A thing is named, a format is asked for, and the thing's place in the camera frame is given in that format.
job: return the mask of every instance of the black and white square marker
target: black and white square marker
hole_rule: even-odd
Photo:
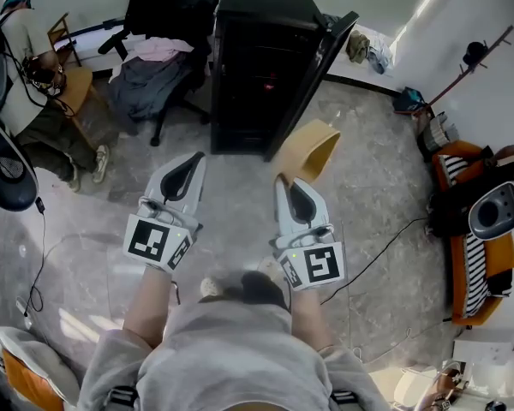
[[[188,251],[188,247],[190,247],[190,242],[188,241],[188,238],[185,237],[182,240],[181,245],[179,245],[173,256],[171,256],[171,259],[168,261],[168,266],[172,270],[175,270],[176,266],[179,265],[182,256],[184,256],[185,253]]]
[[[134,235],[129,243],[128,252],[159,262],[162,259],[165,240],[168,238],[169,233],[170,229],[163,225],[149,223],[140,219],[137,221]]]
[[[339,267],[333,247],[314,248],[304,253],[310,283],[339,277]]]
[[[290,260],[287,257],[284,257],[280,262],[280,265],[284,268],[285,274],[290,280],[291,287],[297,288],[302,285],[302,281],[297,275],[295,268],[291,265]]]

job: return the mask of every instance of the brown paper bag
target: brown paper bag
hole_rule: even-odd
[[[313,182],[333,153],[341,134],[319,119],[300,127],[285,140],[274,159],[274,171],[291,185],[296,177]]]

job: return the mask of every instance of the buckle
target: buckle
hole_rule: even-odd
[[[110,403],[121,405],[123,407],[134,408],[135,400],[139,397],[137,390],[134,387],[127,385],[119,385],[109,391],[109,395],[106,397],[105,406]]]

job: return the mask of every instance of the sleeve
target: sleeve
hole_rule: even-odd
[[[391,408],[366,372],[363,364],[343,346],[320,351],[332,383],[332,398],[341,407],[358,402],[364,411],[389,411]]]
[[[140,366],[151,352],[145,341],[129,331],[102,335],[82,382],[78,411],[100,410],[111,389],[134,386]]]
[[[38,13],[33,9],[28,9],[25,12],[25,26],[27,28],[31,48],[33,49],[33,55],[37,57],[47,51],[53,50],[48,33],[44,29]]]

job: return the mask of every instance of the open cabinet door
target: open cabinet door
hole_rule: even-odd
[[[318,89],[318,85],[331,67],[333,60],[339,53],[359,17],[356,12],[349,12],[331,28],[327,29],[312,61],[308,65],[299,90],[297,90],[293,97],[293,101],[281,122],[282,124],[265,153],[265,161],[272,160],[272,157],[274,157],[282,143],[284,143],[285,138],[301,118],[310,99]]]

